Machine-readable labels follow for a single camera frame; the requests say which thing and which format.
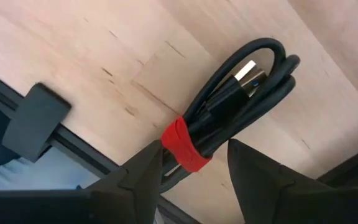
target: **wooden surface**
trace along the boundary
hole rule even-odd
[[[65,125],[122,164],[258,37],[302,63],[237,138],[310,177],[358,153],[356,0],[0,0],[0,79],[22,95],[48,85],[73,104]],[[254,58],[269,69],[268,52]],[[224,147],[164,196],[203,223],[242,223]]]

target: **black frame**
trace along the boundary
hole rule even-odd
[[[358,187],[358,154],[322,175],[318,180],[331,187]]]
[[[12,118],[23,98],[18,92],[0,81],[0,111],[8,118]],[[116,163],[101,154],[62,124],[59,124],[58,128],[52,133],[48,143],[100,178],[105,177],[112,171],[118,170],[119,166]],[[163,196],[159,198],[158,209],[165,220],[179,224],[199,223]]]

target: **usb cable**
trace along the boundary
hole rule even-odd
[[[237,74],[228,75],[238,63],[259,49],[270,49],[274,53],[268,75],[253,61]],[[284,99],[295,86],[291,73],[299,63],[297,55],[286,57],[283,45],[271,38],[253,40],[232,54],[206,82],[183,115],[199,154],[211,157],[220,145]],[[190,173],[178,165],[170,151],[164,150],[162,175],[161,193]]]

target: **wood grain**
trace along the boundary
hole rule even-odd
[[[0,0],[0,79],[44,82],[64,125],[122,164],[246,42],[274,37],[302,63],[296,88],[236,138],[310,177],[358,153],[358,1]],[[269,70],[272,54],[251,56]],[[203,223],[242,223],[223,145],[164,194]]]

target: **red velcro strap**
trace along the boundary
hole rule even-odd
[[[167,148],[178,163],[188,172],[197,172],[211,158],[204,158],[194,148],[183,117],[172,122],[161,136],[162,145]]]

